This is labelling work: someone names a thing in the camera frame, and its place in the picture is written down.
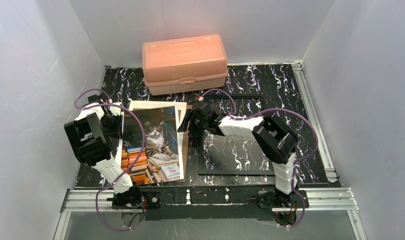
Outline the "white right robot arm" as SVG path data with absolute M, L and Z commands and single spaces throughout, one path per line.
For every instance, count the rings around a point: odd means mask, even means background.
M 289 196 L 297 190 L 295 161 L 298 137 L 276 114 L 237 117 L 218 114 L 206 102 L 197 102 L 186 110 L 177 130 L 192 134 L 207 131 L 218 136 L 253 139 L 271 162 L 276 191 Z

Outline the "cat photo print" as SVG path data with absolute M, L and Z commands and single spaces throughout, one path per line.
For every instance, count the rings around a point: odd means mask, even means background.
M 120 166 L 138 185 L 180 179 L 175 107 L 133 110 L 124 116 Z

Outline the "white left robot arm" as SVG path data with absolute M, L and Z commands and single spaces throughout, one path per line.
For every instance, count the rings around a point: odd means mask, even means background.
M 120 103 L 104 106 L 106 103 L 99 95 L 88 97 L 88 104 L 78 117 L 64 124 L 64 131 L 76 159 L 99 171 L 113 184 L 114 193 L 123 196 L 134 186 L 116 161 L 122 153 L 124 115 Z

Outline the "black picture frame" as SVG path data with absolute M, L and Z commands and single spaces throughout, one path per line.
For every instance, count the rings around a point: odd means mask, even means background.
M 265 109 L 261 95 L 208 94 L 204 101 L 219 115 L 235 111 L 248 117 Z M 219 136 L 204 131 L 199 141 L 198 173 L 223 176 L 273 176 L 270 161 L 255 140 L 245 136 Z

